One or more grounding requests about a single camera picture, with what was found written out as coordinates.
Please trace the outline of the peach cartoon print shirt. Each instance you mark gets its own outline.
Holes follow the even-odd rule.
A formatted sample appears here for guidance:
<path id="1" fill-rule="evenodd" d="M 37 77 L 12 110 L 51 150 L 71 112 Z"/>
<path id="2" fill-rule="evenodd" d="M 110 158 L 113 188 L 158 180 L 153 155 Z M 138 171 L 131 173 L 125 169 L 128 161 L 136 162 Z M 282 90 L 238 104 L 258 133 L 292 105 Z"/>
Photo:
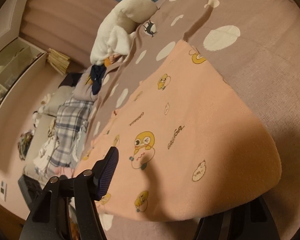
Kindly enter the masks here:
<path id="1" fill-rule="evenodd" d="M 117 147 L 109 196 L 97 207 L 134 220 L 213 215 L 257 198 L 281 177 L 262 122 L 185 41 L 112 113 L 91 146 L 76 172 Z"/>

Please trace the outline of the pink small garment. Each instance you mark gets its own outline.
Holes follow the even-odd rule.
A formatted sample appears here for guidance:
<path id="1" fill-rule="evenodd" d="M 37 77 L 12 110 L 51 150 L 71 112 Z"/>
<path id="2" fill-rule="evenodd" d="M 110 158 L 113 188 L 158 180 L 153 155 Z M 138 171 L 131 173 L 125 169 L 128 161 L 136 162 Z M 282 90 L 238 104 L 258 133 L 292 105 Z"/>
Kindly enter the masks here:
<path id="1" fill-rule="evenodd" d="M 70 167 L 56 167 L 54 169 L 54 174 L 58 177 L 60 176 L 66 176 L 66 178 L 72 178 L 74 174 L 74 169 Z"/>

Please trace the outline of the plaid grey blanket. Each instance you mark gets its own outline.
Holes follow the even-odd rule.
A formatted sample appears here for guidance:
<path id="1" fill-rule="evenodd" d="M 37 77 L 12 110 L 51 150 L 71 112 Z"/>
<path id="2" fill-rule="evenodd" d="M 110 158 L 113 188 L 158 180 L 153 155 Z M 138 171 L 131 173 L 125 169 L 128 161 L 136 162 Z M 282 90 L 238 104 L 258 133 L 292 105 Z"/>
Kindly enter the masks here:
<path id="1" fill-rule="evenodd" d="M 79 142 L 84 137 L 90 112 L 91 101 L 80 101 L 73 97 L 58 107 L 56 136 L 59 145 L 53 150 L 50 164 L 54 167 L 75 168 L 80 153 Z"/>

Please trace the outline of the beige pillow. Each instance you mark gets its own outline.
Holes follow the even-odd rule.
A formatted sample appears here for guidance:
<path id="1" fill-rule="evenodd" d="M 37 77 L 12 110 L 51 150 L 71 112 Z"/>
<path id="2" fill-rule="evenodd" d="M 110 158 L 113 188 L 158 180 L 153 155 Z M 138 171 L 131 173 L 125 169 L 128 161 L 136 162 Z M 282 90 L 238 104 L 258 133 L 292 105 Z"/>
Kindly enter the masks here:
<path id="1" fill-rule="evenodd" d="M 42 110 L 39 110 L 39 113 L 57 116 L 59 106 L 63 105 L 66 100 L 69 100 L 72 97 L 73 91 L 74 87 L 59 87 L 51 96 L 51 99 L 43 106 Z"/>

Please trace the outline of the navy dark garment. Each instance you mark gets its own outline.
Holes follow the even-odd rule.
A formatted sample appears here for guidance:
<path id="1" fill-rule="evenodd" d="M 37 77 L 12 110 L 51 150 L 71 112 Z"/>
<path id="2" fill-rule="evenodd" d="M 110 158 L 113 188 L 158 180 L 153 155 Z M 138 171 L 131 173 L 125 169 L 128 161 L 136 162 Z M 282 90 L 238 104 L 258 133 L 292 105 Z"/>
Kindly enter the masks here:
<path id="1" fill-rule="evenodd" d="M 103 65 L 93 65 L 90 71 L 90 78 L 93 82 L 92 84 L 92 93 L 93 95 L 97 95 L 102 87 L 102 80 L 106 73 L 106 66 Z"/>

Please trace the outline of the white shelf unit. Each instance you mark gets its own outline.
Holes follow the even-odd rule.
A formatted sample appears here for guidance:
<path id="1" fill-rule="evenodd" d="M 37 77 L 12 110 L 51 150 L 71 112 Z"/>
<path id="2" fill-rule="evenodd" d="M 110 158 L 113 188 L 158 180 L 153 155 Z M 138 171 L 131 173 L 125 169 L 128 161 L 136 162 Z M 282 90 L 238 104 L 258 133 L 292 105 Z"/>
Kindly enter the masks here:
<path id="1" fill-rule="evenodd" d="M 46 58 L 46 51 L 16 38 L 0 51 L 0 105 L 8 91 L 39 59 Z"/>

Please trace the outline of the straw tassel bundle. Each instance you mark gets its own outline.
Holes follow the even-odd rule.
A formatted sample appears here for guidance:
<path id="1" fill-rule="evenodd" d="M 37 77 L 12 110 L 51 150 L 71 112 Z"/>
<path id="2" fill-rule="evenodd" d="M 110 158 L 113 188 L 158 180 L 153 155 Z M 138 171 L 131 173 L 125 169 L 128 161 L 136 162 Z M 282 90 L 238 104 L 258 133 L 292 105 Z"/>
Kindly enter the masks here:
<path id="1" fill-rule="evenodd" d="M 47 62 L 61 75 L 65 75 L 71 62 L 70 57 L 52 48 L 48 49 Z"/>

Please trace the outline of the mauve polka dot blanket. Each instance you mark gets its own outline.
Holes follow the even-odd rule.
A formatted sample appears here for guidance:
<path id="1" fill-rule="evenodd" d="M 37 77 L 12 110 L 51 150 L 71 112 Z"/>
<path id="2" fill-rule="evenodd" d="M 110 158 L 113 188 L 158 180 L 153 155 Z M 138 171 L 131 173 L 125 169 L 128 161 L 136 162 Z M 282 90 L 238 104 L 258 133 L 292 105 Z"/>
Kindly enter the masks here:
<path id="1" fill-rule="evenodd" d="M 280 238 L 291 239 L 300 229 L 300 10 L 293 0 L 161 0 L 126 61 L 106 73 L 83 158 L 112 113 L 179 41 L 210 62 L 275 142 L 281 177 L 260 196 Z M 134 220 L 98 211 L 108 239 L 192 239 L 201 218 Z"/>

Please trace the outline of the white plush toy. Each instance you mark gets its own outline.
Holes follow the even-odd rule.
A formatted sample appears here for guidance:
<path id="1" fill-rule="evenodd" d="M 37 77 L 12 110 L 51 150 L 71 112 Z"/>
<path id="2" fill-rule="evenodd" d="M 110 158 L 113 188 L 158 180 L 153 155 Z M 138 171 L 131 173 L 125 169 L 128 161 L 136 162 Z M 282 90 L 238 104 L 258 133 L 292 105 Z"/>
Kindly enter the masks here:
<path id="1" fill-rule="evenodd" d="M 127 56 L 137 27 L 158 10 L 152 0 L 122 0 L 104 18 L 90 53 L 90 63 L 102 65 L 105 59 Z"/>

